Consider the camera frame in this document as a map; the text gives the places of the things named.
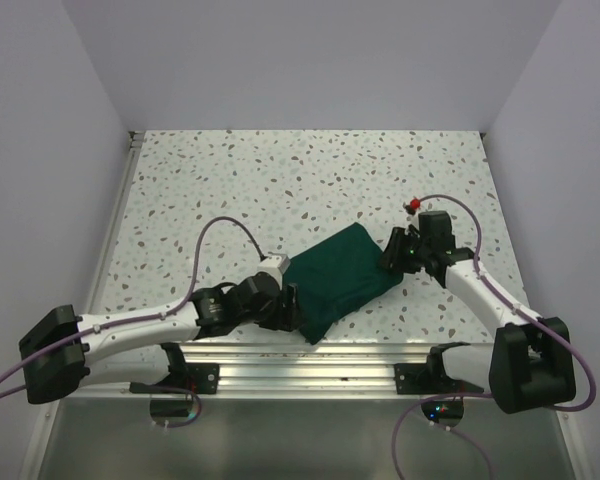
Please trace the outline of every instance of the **purple cable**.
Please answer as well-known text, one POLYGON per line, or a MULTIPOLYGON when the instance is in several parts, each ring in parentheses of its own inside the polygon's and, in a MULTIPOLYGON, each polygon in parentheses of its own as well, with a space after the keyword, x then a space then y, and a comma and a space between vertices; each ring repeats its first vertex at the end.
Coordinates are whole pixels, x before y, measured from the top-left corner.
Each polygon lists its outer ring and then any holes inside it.
POLYGON ((476 232, 477 232, 477 236, 478 236, 478 239, 476 241, 476 251, 475 251, 475 255, 473 256, 473 268, 476 271, 476 274, 478 275, 478 277, 480 278, 482 283, 485 285, 485 287, 487 287, 487 289, 491 293, 493 293, 493 295, 495 295, 495 297, 498 300, 500 300, 507 308, 509 308, 512 311, 515 311, 516 314, 519 315, 521 318, 523 318, 527 322, 534 325, 536 328, 541 330, 545 335, 549 335, 553 340, 555 340, 558 344, 560 344, 563 348, 565 348, 578 361, 580 366, 582 366, 582 369, 584 370, 584 373, 587 376, 587 380, 589 382, 589 396, 586 398, 586 400, 584 402, 582 402, 580 405, 574 405, 574 406, 570 406, 570 407, 560 407, 560 406, 554 405, 553 407, 549 407, 549 408, 560 411, 560 412, 579 412, 581 410, 584 410, 585 408, 590 407, 591 404, 596 399, 598 387, 596 385, 595 377, 593 376, 593 371, 591 370, 591 367, 589 366, 589 364, 587 363, 585 358, 582 356, 582 354, 580 352, 578 352, 578 350, 576 350, 573 347, 573 345, 571 345, 567 340, 562 338, 560 335, 558 335, 554 331, 547 328, 545 325, 540 323, 537 319, 533 318, 532 316, 530 316, 527 313, 523 312, 522 310, 518 309, 515 305, 513 305, 513 303, 511 303, 506 298, 506 296, 495 285, 493 285, 493 283, 491 283, 489 281, 489 279, 485 275, 480 273, 479 261, 480 261, 480 249, 482 248, 482 228, 480 227, 480 222, 478 221, 478 218, 473 213, 473 211, 464 202, 458 200, 455 197, 451 197, 449 195, 444 195, 444 194, 427 195, 425 197, 422 197, 420 199, 420 202, 424 202, 426 200, 431 200, 433 198, 442 198, 442 199, 449 200, 449 201, 459 205, 469 214, 469 216, 473 220, 473 223, 476 226, 476 232))
POLYGON ((14 393, 21 392, 21 391, 25 390, 26 388, 27 388, 26 385, 20 385, 19 387, 14 387, 9 390, 5 390, 4 392, 0 393, 0 399, 2 399, 4 397, 8 397, 9 395, 13 395, 14 393))
MULTIPOLYGON (((454 397, 493 398, 490 393, 471 393, 471 392, 443 393, 440 395, 433 395, 431 397, 427 397, 427 398, 418 400, 416 403, 414 403, 409 408, 407 408, 404 412, 402 412, 402 415, 400 415, 400 418, 398 418, 398 421, 396 422, 395 427, 393 427, 393 433, 391 434, 391 458, 393 459, 393 466, 396 469, 396 473, 398 474, 398 477, 400 478, 400 480, 406 479, 406 477, 404 476, 404 473, 402 473, 402 470, 400 469, 400 465, 398 464, 398 453, 396 451, 397 450, 396 447, 397 447, 397 443, 398 443, 398 432, 400 431, 400 426, 402 425, 402 422, 404 421, 405 418, 407 418, 407 415, 409 415, 412 411, 414 411, 416 408, 420 407, 421 405, 424 405, 425 403, 436 402, 439 400, 445 400, 447 398, 454 398, 454 397)), ((438 425, 438 424, 435 424, 435 425, 438 426, 439 428, 443 428, 446 430, 446 427, 444 425, 438 425)), ((455 430, 454 428, 450 429, 449 431, 451 433, 459 436, 460 438, 466 440, 470 444, 472 444, 476 448, 476 450, 478 450, 478 452, 480 452, 480 455, 482 455, 482 458, 484 458, 484 460, 487 464, 487 469, 489 471, 489 478, 490 479, 494 478, 493 462, 491 461, 491 458, 489 458, 489 455, 487 454, 487 452, 480 445, 478 445, 471 437, 469 437, 466 433, 459 432, 459 431, 455 430)))
MULTIPOLYGON (((202 231, 200 232, 200 235, 198 236, 198 241, 196 242, 196 248, 195 248, 195 252, 194 252, 194 260, 193 260, 193 275, 191 277, 191 284, 189 285, 189 290, 187 291, 187 294, 184 296, 184 298, 180 301, 180 303, 178 303, 173 308, 167 310, 166 315, 173 315, 174 313, 181 310, 189 302, 189 298, 191 297, 191 294, 193 293, 195 284, 197 282, 198 263, 200 261, 200 250, 202 248, 202 240, 204 239, 204 236, 207 233, 207 230, 209 230, 209 227, 211 227, 211 225, 213 225, 214 223, 222 221, 222 220, 232 222, 235 225, 237 225, 238 227, 242 228, 242 230, 244 230, 244 232, 247 234, 247 237, 249 237, 249 240, 251 240, 251 243, 253 243, 253 246, 255 247, 256 251, 258 252, 258 255, 260 255, 260 258, 264 257, 264 254, 262 253, 262 250, 260 249, 258 242, 256 242, 256 239, 253 237, 253 235, 251 234, 249 229, 247 227, 245 227, 244 224, 242 224, 242 222, 240 222, 239 220, 236 220, 235 218, 226 217, 226 216, 216 217, 216 218, 209 220, 209 222, 202 228, 202 231)), ((122 319, 122 320, 115 320, 115 321, 112 321, 109 323, 104 323, 100 327, 102 329, 106 329, 106 328, 118 327, 121 325, 128 325, 130 323, 144 322, 144 321, 148 321, 148 320, 157 320, 159 318, 161 318, 160 313, 155 313, 155 314, 151 314, 151 315, 139 315, 137 317, 130 317, 130 318, 122 319)), ((16 373, 18 370, 20 370, 21 368, 23 368, 26 365, 33 362, 34 360, 37 360, 38 358, 40 358, 44 355, 47 355, 48 353, 52 352, 53 350, 55 350, 57 348, 63 347, 69 343, 79 340, 82 337, 91 335, 92 333, 94 333, 94 329, 88 328, 86 330, 83 330, 82 332, 74 333, 73 335, 69 335, 68 337, 65 337, 61 340, 58 340, 57 342, 53 342, 52 344, 47 345, 46 347, 38 350, 36 353, 33 353, 33 354, 29 355, 27 358, 16 363, 13 367, 11 367, 9 370, 7 370, 2 375, 0 375, 0 384, 2 382, 4 382, 7 378, 9 378, 11 375, 16 373)), ((10 393, 7 393, 7 392, 4 392, 5 393, 4 396, 1 396, 2 394, 0 394, 0 398, 4 398, 5 396, 10 395, 11 393, 15 393, 15 392, 10 392, 10 393)))

